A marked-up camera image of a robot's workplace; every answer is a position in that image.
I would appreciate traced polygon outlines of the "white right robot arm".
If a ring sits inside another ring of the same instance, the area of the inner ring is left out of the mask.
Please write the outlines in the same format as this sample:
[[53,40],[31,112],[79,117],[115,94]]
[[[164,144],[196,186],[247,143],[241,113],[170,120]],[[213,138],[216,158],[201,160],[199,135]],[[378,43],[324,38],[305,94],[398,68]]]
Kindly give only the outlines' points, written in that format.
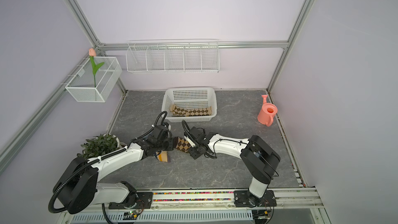
[[190,128],[186,122],[182,126],[184,138],[191,145],[188,151],[192,158],[204,156],[217,159],[218,154],[224,154],[243,161],[252,176],[247,193],[249,199],[262,199],[273,178],[279,176],[280,155],[259,136],[235,139],[218,133],[206,133],[203,128]]

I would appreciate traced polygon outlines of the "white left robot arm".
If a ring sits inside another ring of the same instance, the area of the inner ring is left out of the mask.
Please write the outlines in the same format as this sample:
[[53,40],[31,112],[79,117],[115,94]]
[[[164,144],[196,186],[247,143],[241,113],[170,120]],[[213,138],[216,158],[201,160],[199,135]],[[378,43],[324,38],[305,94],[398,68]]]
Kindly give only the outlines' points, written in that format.
[[50,213],[77,214],[91,205],[118,204],[121,208],[145,208],[145,202],[128,182],[102,183],[110,173],[147,157],[173,150],[171,126],[161,112],[152,128],[122,148],[90,159],[77,157],[69,164],[53,188],[48,203]]

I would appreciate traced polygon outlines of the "beige purple striped sock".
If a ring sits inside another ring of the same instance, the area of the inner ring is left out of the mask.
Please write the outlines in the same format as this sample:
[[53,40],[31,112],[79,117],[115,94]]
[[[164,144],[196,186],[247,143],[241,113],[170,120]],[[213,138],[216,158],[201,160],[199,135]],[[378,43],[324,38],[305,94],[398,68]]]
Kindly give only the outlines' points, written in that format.
[[169,156],[167,151],[162,151],[155,156],[158,161],[160,162],[169,162]]

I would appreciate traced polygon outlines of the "dark brown argyle sock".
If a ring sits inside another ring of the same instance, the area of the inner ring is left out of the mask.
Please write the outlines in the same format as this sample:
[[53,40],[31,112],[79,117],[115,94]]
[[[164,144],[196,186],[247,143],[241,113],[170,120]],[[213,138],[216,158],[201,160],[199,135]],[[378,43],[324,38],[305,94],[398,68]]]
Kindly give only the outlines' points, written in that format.
[[173,146],[174,146],[174,149],[176,149],[178,151],[185,152],[185,153],[188,153],[189,148],[191,148],[191,144],[188,141],[186,141],[184,138],[180,138],[180,137],[173,138]]

